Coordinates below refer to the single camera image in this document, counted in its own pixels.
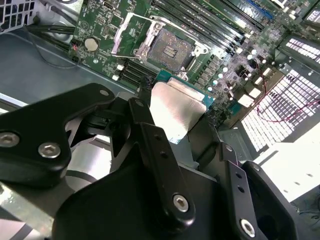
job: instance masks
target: black cable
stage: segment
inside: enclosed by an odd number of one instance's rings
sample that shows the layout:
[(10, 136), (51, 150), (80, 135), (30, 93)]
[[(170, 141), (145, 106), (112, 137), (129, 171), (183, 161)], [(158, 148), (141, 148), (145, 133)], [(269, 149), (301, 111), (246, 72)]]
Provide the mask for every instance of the black cable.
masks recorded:
[(37, 53), (39, 54), (40, 58), (41, 58), (46, 64), (50, 65), (51, 67), (58, 68), (58, 69), (73, 69), (73, 68), (75, 68), (75, 67), (77, 67), (77, 66), (79, 65), (79, 63), (80, 63), (80, 58), (79, 58), (79, 61), (78, 61), (76, 64), (73, 64), (73, 65), (71, 65), (71, 66), (60, 66), (60, 65), (56, 65), (56, 64), (53, 64), (53, 63), (49, 62), (49, 61), (46, 60), (46, 59), (44, 58), (44, 56), (41, 54), (41, 52), (40, 52), (40, 50), (39, 50), (39, 48), (38, 48), (38, 46), (37, 46), (34, 38), (31, 36), (31, 34), (29, 33), (29, 31), (28, 31), (28, 29), (26, 28), (26, 26), (24, 26), (23, 29), (27, 32), (27, 35), (28, 35), (30, 41), (32, 42), (35, 50), (36, 50)]
[(61, 4), (74, 4), (76, 3), (78, 0), (56, 0), (58, 3), (61, 3)]
[(65, 20), (67, 20), (72, 25), (77, 25), (76, 20), (74, 20), (72, 17), (70, 17), (68, 14), (66, 14), (64, 11), (57, 8), (56, 6), (52, 6), (51, 11), (55, 12), (56, 14), (59, 14), (61, 17), (63, 17)]

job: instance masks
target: motherboard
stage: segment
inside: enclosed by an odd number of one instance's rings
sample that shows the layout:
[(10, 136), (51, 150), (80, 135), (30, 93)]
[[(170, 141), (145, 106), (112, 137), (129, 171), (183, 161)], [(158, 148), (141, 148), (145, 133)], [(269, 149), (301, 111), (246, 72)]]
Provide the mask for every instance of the motherboard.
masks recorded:
[(317, 2), (84, 0), (69, 55), (133, 91), (144, 76), (175, 76), (212, 99), (219, 125), (246, 107), (237, 92), (262, 92), (284, 38), (316, 38), (300, 22)]

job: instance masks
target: capacitor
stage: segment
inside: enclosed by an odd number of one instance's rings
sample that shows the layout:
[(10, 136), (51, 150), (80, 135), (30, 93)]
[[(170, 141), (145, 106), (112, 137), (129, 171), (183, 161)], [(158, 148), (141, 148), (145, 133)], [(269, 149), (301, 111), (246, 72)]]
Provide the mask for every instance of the capacitor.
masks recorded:
[(267, 60), (261, 56), (261, 55), (258, 55), (257, 58), (259, 59), (259, 61), (262, 63), (262, 64), (266, 64), (267, 63)]
[(234, 88), (229, 82), (226, 84), (226, 86), (227, 86), (230, 90), (232, 90), (232, 89)]
[(251, 60), (251, 59), (253, 59), (254, 58), (254, 56), (252, 55), (252, 54), (248, 54), (247, 56), (246, 56), (246, 59), (248, 59), (248, 60)]
[(243, 79), (244, 79), (245, 81), (248, 81), (248, 80), (249, 80), (249, 77), (248, 77), (248, 75), (247, 75), (246, 73), (243, 74), (242, 77), (243, 77)]
[(255, 50), (254, 48), (252, 48), (251, 51), (250, 51), (250, 53), (251, 53), (252, 55), (256, 55), (258, 52), (257, 52), (257, 50)]
[(99, 43), (95, 38), (89, 37), (84, 41), (84, 46), (89, 52), (94, 52), (97, 51)]
[(230, 93), (228, 93), (227, 95), (228, 95), (228, 98), (230, 101), (232, 101), (234, 99), (234, 97)]
[(249, 65), (250, 65), (250, 67), (252, 67), (253, 69), (256, 69), (256, 68), (258, 67), (257, 60), (251, 59), (251, 60), (249, 61)]

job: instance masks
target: cable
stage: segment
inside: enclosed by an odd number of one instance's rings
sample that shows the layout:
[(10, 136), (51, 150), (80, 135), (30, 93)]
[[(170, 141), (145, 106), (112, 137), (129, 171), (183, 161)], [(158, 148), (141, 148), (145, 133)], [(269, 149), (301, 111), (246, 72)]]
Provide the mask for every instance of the cable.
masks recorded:
[(56, 0), (58, 3), (61, 3), (61, 4), (74, 4), (76, 3), (78, 0)]
[(51, 7), (51, 11), (55, 12), (56, 14), (59, 14), (61, 17), (63, 17), (65, 20), (67, 20), (72, 25), (77, 25), (77, 21), (74, 20), (72, 17), (70, 17), (68, 14), (66, 14), (64, 11), (60, 10), (56, 6)]
[[(266, 81), (265, 81), (265, 78), (264, 78), (264, 75), (263, 74), (260, 74), (260, 76), (262, 77), (262, 80), (263, 80), (263, 88), (264, 88), (264, 95), (262, 97), (262, 99), (265, 98), (265, 96), (267, 96), (267, 85), (266, 85)], [(297, 111), (295, 111), (293, 114), (291, 114), (290, 116), (284, 118), (284, 119), (281, 119), (281, 120), (270, 120), (270, 119), (265, 119), (264, 117), (261, 116), (261, 112), (260, 112), (260, 102), (258, 103), (258, 105), (256, 106), (256, 111), (257, 111), (257, 115), (259, 118), (261, 118), (262, 120), (264, 121), (267, 121), (267, 122), (270, 122), (270, 123), (282, 123), (282, 122), (286, 122), (286, 121), (289, 121), (290, 119), (292, 119), (295, 115), (297, 115), (298, 113), (302, 112), (302, 110), (304, 108), (307, 108), (307, 107), (310, 107), (312, 106), (313, 104), (315, 103), (318, 103), (320, 104), (320, 98), (315, 98), (314, 100), (308, 102), (307, 104), (305, 104), (303, 107), (299, 108)]]
[(42, 59), (46, 64), (50, 65), (51, 67), (58, 68), (58, 69), (73, 69), (73, 68), (75, 68), (75, 67), (77, 67), (77, 66), (79, 65), (79, 63), (80, 63), (80, 58), (79, 58), (79, 61), (78, 61), (76, 64), (73, 64), (73, 65), (71, 65), (71, 66), (60, 66), (60, 65), (56, 65), (56, 64), (53, 64), (53, 63), (49, 62), (49, 61), (46, 60), (46, 59), (44, 58), (44, 56), (41, 54), (41, 52), (40, 52), (40, 50), (39, 50), (39, 48), (38, 48), (38, 46), (37, 46), (34, 38), (31, 36), (31, 34), (29, 33), (29, 31), (28, 31), (28, 29), (26, 28), (26, 26), (23, 26), (23, 29), (27, 32), (27, 35), (28, 35), (30, 41), (32, 42), (35, 50), (37, 51), (37, 53), (39, 54), (39, 56), (41, 57), (41, 59)]

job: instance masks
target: perforated metal panel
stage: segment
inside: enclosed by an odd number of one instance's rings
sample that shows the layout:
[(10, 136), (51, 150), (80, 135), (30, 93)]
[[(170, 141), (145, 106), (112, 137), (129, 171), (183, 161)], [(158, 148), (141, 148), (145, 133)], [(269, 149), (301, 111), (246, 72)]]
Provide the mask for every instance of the perforated metal panel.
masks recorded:
[(281, 121), (319, 96), (320, 88), (291, 70), (241, 121), (256, 151), (282, 142), (304, 119), (314, 115), (320, 109), (318, 103), (305, 107), (289, 120)]
[(320, 9), (313, 10), (306, 19), (311, 22), (320, 23)]
[(318, 64), (320, 63), (320, 49), (317, 49), (316, 47), (312, 47), (309, 44), (306, 44), (302, 41), (299, 41), (298, 39), (291, 38), (289, 42), (286, 43), (288, 48), (293, 49), (300, 53), (303, 56), (306, 56)]
[(37, 0), (0, 0), (0, 34), (33, 23)]

